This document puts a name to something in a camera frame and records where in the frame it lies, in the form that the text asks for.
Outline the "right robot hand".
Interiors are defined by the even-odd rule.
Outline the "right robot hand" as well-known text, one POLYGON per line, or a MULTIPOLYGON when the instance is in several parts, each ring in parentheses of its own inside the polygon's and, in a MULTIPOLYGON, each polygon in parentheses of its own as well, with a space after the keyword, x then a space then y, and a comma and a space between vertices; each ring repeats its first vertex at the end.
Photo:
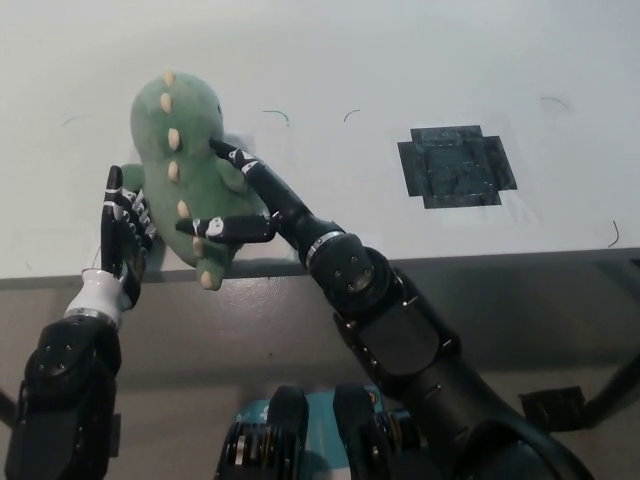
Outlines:
POLYGON ((181 219, 175 224, 177 231, 224 245, 267 243, 279 235, 306 267, 321 249, 344 239, 341 227, 316 217, 263 160, 222 141, 212 140, 210 146, 242 174, 267 212, 181 219))

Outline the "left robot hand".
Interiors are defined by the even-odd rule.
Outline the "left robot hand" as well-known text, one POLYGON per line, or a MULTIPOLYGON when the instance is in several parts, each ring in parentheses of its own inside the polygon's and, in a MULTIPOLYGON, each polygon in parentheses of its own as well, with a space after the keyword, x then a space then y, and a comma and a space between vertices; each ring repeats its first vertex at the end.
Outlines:
POLYGON ((140 297, 155 234, 143 190, 127 188, 123 169, 113 165, 104 190, 98 263, 82 271, 82 287, 64 316, 97 318, 119 328, 140 297))

